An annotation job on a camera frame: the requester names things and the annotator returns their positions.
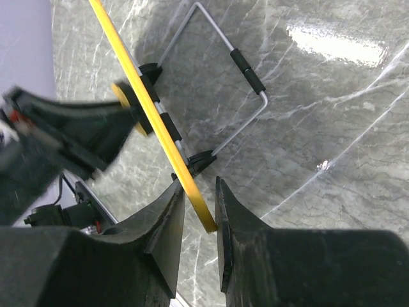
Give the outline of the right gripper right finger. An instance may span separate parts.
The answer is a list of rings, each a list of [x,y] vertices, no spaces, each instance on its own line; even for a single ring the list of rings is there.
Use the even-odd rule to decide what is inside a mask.
[[[215,181],[228,306],[407,306],[408,246],[387,230],[272,228]]]

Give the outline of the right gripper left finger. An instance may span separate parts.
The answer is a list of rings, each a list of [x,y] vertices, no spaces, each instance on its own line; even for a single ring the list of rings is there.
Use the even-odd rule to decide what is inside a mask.
[[[169,306],[176,295],[185,193],[101,234],[62,226],[1,228],[2,306]]]

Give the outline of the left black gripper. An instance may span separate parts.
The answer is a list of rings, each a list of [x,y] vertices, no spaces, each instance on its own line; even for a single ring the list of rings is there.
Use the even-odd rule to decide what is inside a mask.
[[[105,171],[138,121],[136,112],[118,101],[62,103],[19,87],[3,98],[1,119],[18,134],[1,146],[2,226],[16,222],[64,168]]]

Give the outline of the yellow framed whiteboard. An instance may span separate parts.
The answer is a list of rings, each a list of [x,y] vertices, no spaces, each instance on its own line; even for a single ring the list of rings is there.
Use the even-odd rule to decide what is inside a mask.
[[[89,3],[201,224],[208,233],[216,231],[217,225],[206,202],[154,106],[154,103],[137,72],[137,67],[133,63],[130,53],[127,51],[127,48],[114,27],[112,20],[107,14],[101,1],[90,1]]]

